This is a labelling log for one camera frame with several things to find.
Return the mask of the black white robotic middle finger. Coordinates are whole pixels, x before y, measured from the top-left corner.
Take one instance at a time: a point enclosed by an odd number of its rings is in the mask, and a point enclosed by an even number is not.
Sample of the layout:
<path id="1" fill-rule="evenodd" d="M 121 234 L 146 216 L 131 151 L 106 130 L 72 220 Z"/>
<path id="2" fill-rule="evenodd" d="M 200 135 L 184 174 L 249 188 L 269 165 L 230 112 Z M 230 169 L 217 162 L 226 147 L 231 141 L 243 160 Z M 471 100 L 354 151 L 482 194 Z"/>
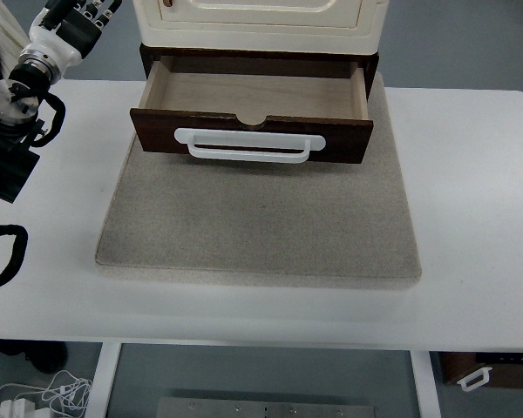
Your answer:
<path id="1" fill-rule="evenodd" d="M 109 19 L 108 11 L 105 6 L 104 0 L 93 0 L 92 1 L 91 15 L 92 15 L 92 18 L 97 21 L 105 21 L 105 20 Z"/>

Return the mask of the black white robotic ring finger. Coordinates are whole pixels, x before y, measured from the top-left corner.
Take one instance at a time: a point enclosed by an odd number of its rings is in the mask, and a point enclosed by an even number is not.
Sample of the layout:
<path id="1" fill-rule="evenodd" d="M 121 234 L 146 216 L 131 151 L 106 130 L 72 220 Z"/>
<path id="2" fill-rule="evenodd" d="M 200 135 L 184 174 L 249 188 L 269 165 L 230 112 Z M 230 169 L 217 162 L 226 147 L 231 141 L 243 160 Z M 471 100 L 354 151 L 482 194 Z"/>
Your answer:
<path id="1" fill-rule="evenodd" d="M 94 1 L 87 2 L 82 8 L 85 17 L 95 17 L 97 15 L 97 5 Z"/>

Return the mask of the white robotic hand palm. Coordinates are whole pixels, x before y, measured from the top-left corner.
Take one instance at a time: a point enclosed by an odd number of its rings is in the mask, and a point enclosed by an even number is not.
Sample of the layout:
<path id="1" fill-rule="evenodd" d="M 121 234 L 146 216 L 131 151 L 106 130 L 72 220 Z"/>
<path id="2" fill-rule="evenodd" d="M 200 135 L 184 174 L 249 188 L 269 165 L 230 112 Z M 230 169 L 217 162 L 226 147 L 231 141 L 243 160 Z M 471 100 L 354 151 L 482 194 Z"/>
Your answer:
<path id="1" fill-rule="evenodd" d="M 79 65 L 95 47 L 104 25 L 72 9 L 54 28 L 46 29 L 43 21 L 49 13 L 43 8 L 33 20 L 27 54 L 42 58 L 51 68 L 68 68 Z"/>

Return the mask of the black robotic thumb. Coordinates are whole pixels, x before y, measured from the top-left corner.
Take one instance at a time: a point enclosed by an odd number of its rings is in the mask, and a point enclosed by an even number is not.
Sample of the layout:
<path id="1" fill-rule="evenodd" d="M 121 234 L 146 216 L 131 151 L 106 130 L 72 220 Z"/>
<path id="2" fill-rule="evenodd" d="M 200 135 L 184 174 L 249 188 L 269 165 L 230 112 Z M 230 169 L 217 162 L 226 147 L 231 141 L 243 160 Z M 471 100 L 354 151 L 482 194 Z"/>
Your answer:
<path id="1" fill-rule="evenodd" d="M 38 25 L 47 30 L 56 29 L 74 9 L 76 4 L 77 0 L 48 1 L 44 7 L 46 12 Z"/>

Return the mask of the black white robotic index finger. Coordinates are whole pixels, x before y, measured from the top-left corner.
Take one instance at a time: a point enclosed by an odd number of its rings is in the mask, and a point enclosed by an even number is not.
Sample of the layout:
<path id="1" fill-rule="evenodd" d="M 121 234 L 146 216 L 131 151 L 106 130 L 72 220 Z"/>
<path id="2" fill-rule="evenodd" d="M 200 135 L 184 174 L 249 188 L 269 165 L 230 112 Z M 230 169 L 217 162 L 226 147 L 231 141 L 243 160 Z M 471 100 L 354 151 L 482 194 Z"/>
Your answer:
<path id="1" fill-rule="evenodd" d="M 111 4 L 104 11 L 104 19 L 106 21 L 110 21 L 112 19 L 112 16 L 116 13 L 121 4 L 122 0 L 112 0 Z"/>

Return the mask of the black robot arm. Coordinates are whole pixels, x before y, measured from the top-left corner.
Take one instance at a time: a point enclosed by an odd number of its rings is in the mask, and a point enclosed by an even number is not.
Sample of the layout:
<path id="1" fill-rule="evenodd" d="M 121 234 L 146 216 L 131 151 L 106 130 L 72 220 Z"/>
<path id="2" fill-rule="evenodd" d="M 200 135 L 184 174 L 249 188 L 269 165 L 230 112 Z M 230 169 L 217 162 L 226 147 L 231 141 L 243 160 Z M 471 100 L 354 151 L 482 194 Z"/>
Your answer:
<path id="1" fill-rule="evenodd" d="M 0 199 L 15 201 L 39 160 L 35 149 L 60 133 L 65 104 L 50 88 L 88 56 L 120 5 L 49 1 L 33 20 L 29 42 L 0 79 Z"/>

